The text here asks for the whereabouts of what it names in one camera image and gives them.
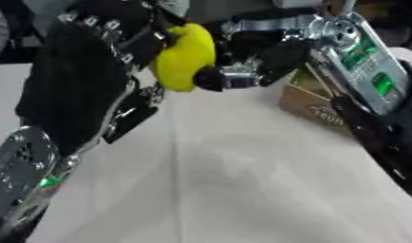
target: yellow ball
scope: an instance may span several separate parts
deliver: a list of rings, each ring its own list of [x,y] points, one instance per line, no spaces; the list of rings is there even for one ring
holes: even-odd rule
[[[156,75],[165,88],[193,91],[196,73],[205,66],[215,65],[214,40],[208,30],[197,24],[186,24],[168,31],[177,35],[178,40],[155,60]]]

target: green led light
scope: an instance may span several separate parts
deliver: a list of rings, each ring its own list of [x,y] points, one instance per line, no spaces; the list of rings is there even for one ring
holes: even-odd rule
[[[346,69],[351,70],[356,65],[365,61],[368,55],[372,52],[376,52],[376,50],[377,48],[373,42],[365,39],[344,57],[342,64],[344,64]]]
[[[394,87],[392,80],[384,73],[379,73],[378,75],[376,75],[373,78],[373,84],[382,97],[386,97],[386,95]]]
[[[369,47],[366,51],[367,52],[375,52],[377,50],[376,47]]]
[[[54,186],[60,184],[61,181],[62,180],[60,178],[43,178],[41,183],[39,183],[39,188]]]

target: white tablecloth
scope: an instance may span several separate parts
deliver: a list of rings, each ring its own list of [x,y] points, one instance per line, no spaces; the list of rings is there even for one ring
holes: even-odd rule
[[[27,65],[0,66],[0,142]],[[169,94],[90,151],[30,243],[411,243],[412,200],[353,140],[280,110],[281,84]]]

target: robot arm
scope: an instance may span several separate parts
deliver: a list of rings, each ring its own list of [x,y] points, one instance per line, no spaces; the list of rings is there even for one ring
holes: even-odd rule
[[[80,154],[158,110],[163,89],[135,75],[173,43],[164,15],[154,1],[83,0],[59,16],[0,147],[1,243],[26,241]]]
[[[200,71],[198,86],[213,91],[266,86],[307,64],[352,134],[412,196],[412,67],[390,53],[363,17],[354,12],[336,17],[299,12],[259,19],[237,16],[212,31],[218,33],[218,47],[227,59],[220,60],[222,67]],[[256,42],[259,38],[259,49],[237,49],[246,36]],[[276,44],[267,45],[269,41]],[[285,68],[272,65],[278,62]]]

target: black rubber fingertip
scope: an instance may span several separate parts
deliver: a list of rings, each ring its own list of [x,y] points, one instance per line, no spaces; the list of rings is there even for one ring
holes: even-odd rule
[[[207,66],[202,68],[194,77],[196,86],[214,92],[222,92],[225,76],[218,67]]]

